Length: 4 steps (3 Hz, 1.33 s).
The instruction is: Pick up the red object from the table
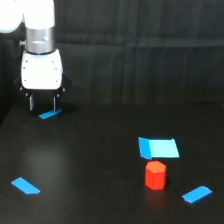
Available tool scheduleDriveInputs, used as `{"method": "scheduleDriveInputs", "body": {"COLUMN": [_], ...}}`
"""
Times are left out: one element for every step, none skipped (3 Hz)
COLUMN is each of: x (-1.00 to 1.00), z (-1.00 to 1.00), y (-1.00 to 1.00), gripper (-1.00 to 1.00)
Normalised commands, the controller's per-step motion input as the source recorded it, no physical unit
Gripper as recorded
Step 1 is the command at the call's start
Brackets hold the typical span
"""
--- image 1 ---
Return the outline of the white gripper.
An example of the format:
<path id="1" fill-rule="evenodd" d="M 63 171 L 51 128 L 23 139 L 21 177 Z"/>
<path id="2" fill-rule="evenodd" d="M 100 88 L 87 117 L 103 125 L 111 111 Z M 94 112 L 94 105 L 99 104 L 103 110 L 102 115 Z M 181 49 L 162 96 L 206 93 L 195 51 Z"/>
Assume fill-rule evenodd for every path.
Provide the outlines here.
<path id="1" fill-rule="evenodd" d="M 14 80 L 20 90 L 66 91 L 72 82 L 63 74 L 61 55 L 58 49 L 49 54 L 35 55 L 23 52 L 21 74 Z M 60 107 L 61 94 L 53 97 L 53 108 Z M 34 94 L 29 95 L 29 111 L 34 113 Z"/>

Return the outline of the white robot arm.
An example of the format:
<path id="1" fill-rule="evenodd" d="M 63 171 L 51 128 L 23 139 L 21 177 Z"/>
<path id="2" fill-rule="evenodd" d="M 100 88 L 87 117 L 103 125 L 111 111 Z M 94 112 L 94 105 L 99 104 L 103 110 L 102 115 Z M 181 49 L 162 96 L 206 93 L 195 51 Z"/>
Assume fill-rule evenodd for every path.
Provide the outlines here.
<path id="1" fill-rule="evenodd" d="M 40 115 L 46 119 L 62 110 L 60 97 L 71 85 L 63 75 L 60 51 L 55 47 L 54 0 L 0 0 L 0 33 L 14 32 L 25 25 L 26 38 L 19 45 L 24 47 L 21 75 L 14 81 L 29 98 L 29 110 L 34 109 L 35 90 L 53 91 L 53 110 Z"/>

